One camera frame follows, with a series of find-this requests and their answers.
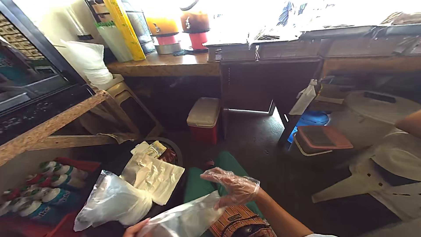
blue bucket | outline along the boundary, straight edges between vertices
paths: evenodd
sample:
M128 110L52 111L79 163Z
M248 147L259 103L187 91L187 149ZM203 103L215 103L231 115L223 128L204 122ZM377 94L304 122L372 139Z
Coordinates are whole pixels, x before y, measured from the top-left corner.
M324 126L329 122L329 116L323 111L306 111L301 115L297 125L292 130L292 133L288 137L288 142L294 141L293 134L297 132L299 126Z

red cooler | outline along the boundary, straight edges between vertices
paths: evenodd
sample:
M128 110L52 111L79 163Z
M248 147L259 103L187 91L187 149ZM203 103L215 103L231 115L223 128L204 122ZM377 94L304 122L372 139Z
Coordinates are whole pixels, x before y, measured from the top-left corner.
M190 110L187 124L197 141L215 145L218 140L219 99L202 97Z

dark floor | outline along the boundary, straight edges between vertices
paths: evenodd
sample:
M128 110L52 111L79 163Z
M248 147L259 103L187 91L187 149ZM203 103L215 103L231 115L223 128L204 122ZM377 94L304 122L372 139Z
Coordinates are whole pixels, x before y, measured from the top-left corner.
M229 151L278 204L316 233L351 237L399 220L368 194L312 203L313 193L350 172L347 167L322 169L295 162L277 147L283 129L277 111L273 116L230 111L226 140L215 146L195 142L188 131L166 137L181 149L185 167L200 167L220 151Z

red stand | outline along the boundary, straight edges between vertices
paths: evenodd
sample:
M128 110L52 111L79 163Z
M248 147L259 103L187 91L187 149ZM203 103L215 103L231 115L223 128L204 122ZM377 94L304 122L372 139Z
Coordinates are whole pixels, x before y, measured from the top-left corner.
M159 45L167 45L167 44L173 44L177 43L176 37L173 36L167 36L167 37L157 37L158 44Z
M203 43L206 43L208 41L208 38L206 37L206 32L189 34L189 36L192 42L193 49L207 49L207 47L202 45Z

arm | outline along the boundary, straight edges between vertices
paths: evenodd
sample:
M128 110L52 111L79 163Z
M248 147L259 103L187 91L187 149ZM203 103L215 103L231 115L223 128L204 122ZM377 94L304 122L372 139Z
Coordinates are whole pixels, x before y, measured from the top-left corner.
M259 210L265 215L277 236L304 237L313 234L260 188L259 181L237 176L232 171L225 171L218 167L206 170L200 177L220 183L228 191L228 195L222 196L215 204L215 208L242 205L255 200Z
M313 231L280 207L262 188L255 200L278 237L304 237L313 234Z

